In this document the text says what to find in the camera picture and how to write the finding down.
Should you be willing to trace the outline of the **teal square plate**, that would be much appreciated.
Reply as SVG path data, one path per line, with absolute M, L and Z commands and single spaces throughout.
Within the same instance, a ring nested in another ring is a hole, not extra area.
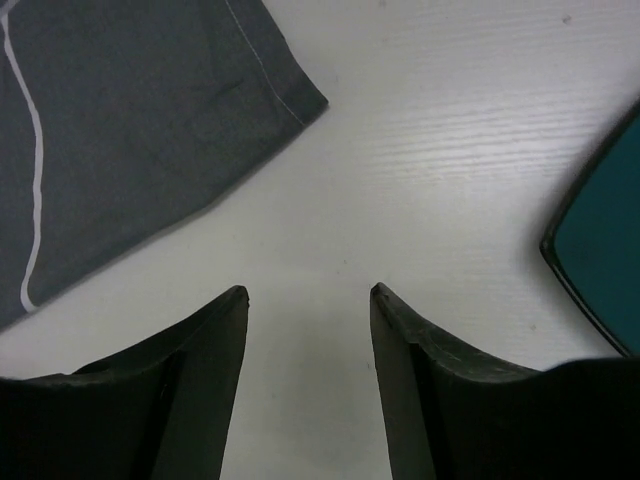
M 548 223 L 539 250 L 613 348 L 638 356 L 638 103 L 591 153 Z

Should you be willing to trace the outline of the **grey striped placemat cloth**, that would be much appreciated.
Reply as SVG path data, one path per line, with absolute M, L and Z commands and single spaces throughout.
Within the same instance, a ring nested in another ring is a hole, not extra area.
M 1 5 L 1 323 L 215 203 L 326 109 L 260 1 Z

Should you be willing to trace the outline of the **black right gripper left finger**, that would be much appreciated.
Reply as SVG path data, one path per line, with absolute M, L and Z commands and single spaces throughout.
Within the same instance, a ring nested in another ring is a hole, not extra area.
M 5 479 L 216 479 L 244 358 L 235 286 L 70 374 L 1 382 Z

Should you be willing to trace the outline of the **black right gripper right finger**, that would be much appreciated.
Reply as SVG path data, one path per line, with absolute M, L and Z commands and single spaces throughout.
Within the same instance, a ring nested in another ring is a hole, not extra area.
M 370 328 L 396 479 L 635 479 L 639 362 L 536 371 L 423 318 L 384 284 Z

